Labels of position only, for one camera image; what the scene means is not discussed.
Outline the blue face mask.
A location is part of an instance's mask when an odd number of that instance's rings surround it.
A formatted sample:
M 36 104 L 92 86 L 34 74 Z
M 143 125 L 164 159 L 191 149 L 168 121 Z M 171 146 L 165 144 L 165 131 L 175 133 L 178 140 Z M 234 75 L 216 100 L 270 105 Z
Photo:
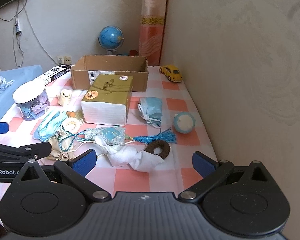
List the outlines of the blue face mask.
M 148 125 L 161 128 L 162 124 L 162 100 L 156 97 L 140 98 L 138 103 L 140 116 Z
M 33 139 L 37 139 L 42 142 L 49 141 L 67 117 L 68 116 L 65 111 L 49 112 L 34 131 Z

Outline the cream hair scrunchie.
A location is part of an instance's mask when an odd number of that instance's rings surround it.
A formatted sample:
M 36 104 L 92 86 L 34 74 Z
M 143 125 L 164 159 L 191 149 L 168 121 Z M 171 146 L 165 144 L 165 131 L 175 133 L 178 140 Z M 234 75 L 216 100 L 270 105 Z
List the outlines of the cream hair scrunchie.
M 80 126 L 82 125 L 81 120 L 78 120 L 76 118 L 66 118 L 62 124 L 61 128 L 65 132 L 69 132 L 71 134 L 75 134 L 79 131 Z

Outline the blue patterned sachet with tassel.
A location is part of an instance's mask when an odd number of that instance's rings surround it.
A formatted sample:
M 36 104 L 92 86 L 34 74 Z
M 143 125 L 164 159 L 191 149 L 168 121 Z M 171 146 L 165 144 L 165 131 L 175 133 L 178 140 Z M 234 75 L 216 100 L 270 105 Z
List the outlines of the blue patterned sachet with tassel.
M 80 142 L 94 141 L 96 137 L 101 137 L 108 145 L 121 145 L 123 146 L 126 140 L 136 141 L 144 144 L 149 144 L 155 140 L 163 140 L 171 144 L 177 143 L 177 137 L 171 128 L 159 132 L 156 135 L 130 137 L 126 135 L 126 129 L 119 126 L 101 127 L 101 128 L 87 128 L 76 134 L 72 134 L 66 131 L 63 127 L 63 131 L 66 133 L 62 139 L 59 140 L 59 149 L 62 152 L 71 151 L 71 146 L 75 140 Z

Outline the brown hair scrunchie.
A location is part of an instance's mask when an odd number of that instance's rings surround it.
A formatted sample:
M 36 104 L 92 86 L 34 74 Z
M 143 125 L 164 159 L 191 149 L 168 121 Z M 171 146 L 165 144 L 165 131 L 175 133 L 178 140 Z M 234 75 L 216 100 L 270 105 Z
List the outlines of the brown hair scrunchie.
M 154 155 L 158 155 L 165 160 L 170 153 L 170 145 L 164 140 L 155 140 L 147 145 L 145 151 Z

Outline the blue round plush toy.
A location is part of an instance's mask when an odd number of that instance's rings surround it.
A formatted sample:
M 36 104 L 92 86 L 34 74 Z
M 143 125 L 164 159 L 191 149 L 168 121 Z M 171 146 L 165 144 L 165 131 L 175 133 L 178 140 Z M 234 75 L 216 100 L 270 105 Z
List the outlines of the blue round plush toy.
M 195 124 L 195 118 L 188 112 L 180 112 L 173 118 L 173 126 L 175 130 L 182 134 L 190 133 L 194 129 Z

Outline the cream cloth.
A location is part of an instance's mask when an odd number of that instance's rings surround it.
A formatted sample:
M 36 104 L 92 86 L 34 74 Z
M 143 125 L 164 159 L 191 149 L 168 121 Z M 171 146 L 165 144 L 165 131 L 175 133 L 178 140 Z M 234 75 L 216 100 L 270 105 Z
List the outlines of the cream cloth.
M 69 89 L 61 90 L 58 96 L 58 104 L 62 107 L 68 106 L 72 98 L 72 93 L 73 91 Z

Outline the orange small soft piece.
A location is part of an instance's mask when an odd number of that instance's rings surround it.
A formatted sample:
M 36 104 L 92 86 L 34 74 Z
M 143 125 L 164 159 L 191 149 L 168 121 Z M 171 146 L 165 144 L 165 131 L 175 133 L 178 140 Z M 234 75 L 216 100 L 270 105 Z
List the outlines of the orange small soft piece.
M 73 111 L 67 111 L 66 114 L 67 114 L 67 116 L 68 116 L 69 118 L 75 118 L 75 117 L 76 117 L 76 113 L 73 112 Z

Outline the blue floral bedsheet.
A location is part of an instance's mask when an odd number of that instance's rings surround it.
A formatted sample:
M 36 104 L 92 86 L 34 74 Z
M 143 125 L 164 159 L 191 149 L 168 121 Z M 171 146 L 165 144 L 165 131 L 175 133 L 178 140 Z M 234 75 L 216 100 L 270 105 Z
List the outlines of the blue floral bedsheet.
M 7 90 L 3 93 L 0 93 L 0 120 L 14 104 L 14 100 L 12 98 L 14 91 L 27 81 L 31 81 L 41 74 L 43 74 L 43 69 L 40 65 L 22 67 L 0 72 L 0 75 L 3 76 L 7 81 L 14 80 L 13 85 L 7 88 Z

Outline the clear jar white lid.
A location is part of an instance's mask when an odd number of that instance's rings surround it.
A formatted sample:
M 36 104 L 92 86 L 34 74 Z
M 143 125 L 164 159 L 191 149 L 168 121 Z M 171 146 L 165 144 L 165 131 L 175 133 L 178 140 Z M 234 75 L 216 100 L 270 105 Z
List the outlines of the clear jar white lid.
M 44 115 L 50 107 L 45 85 L 39 80 L 24 83 L 14 91 L 12 97 L 21 117 L 27 121 Z

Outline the black white carton box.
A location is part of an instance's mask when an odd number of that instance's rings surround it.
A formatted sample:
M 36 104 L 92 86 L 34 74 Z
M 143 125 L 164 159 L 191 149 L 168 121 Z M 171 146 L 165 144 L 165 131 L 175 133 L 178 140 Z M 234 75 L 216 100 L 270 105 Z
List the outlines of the black white carton box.
M 39 80 L 44 85 L 47 85 L 47 84 L 55 81 L 56 79 L 58 79 L 62 75 L 70 72 L 70 70 L 71 70 L 71 66 L 70 65 L 59 64 L 59 65 L 51 68 L 47 72 L 43 73 L 42 75 L 38 76 L 37 78 L 35 78 L 35 80 Z

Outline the gold tissue pack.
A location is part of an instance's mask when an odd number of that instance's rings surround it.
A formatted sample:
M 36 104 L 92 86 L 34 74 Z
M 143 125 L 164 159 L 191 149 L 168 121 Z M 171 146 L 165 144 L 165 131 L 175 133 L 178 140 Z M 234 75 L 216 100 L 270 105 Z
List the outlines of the gold tissue pack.
M 132 95 L 133 77 L 98 75 L 81 101 L 86 123 L 125 126 Z

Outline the brown cardboard box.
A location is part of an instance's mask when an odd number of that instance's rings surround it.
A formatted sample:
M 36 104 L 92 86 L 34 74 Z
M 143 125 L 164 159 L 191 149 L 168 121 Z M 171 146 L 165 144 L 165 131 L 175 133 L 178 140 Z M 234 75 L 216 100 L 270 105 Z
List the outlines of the brown cardboard box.
M 145 92 L 147 89 L 147 59 L 122 55 L 84 55 L 71 67 L 72 88 L 87 90 L 101 74 L 132 76 L 133 92 Z

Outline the blue desk globe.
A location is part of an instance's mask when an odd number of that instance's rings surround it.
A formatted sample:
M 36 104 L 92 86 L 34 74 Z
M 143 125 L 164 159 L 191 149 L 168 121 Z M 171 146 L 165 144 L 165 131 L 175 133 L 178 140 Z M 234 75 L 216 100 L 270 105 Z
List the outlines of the blue desk globe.
M 113 55 L 124 43 L 124 35 L 119 27 L 109 25 L 104 27 L 99 34 L 98 42 L 106 50 L 107 55 Z

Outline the pink orange curtain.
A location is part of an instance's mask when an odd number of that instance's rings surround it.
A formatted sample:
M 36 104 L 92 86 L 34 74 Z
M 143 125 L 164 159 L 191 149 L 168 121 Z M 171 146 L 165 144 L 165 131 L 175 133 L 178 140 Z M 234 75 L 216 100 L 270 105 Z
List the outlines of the pink orange curtain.
M 167 0 L 142 0 L 139 55 L 150 66 L 160 62 Z

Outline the beige drawstring pouch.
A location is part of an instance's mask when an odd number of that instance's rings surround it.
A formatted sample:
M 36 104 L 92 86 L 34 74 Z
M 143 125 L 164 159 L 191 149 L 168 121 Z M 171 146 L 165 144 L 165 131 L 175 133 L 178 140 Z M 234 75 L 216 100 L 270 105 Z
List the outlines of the beige drawstring pouch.
M 72 133 L 64 129 L 58 130 L 49 140 L 52 151 L 49 155 L 50 159 L 72 160 L 75 158 L 75 152 L 84 144 L 94 143 L 94 141 L 83 137 L 85 131 Z

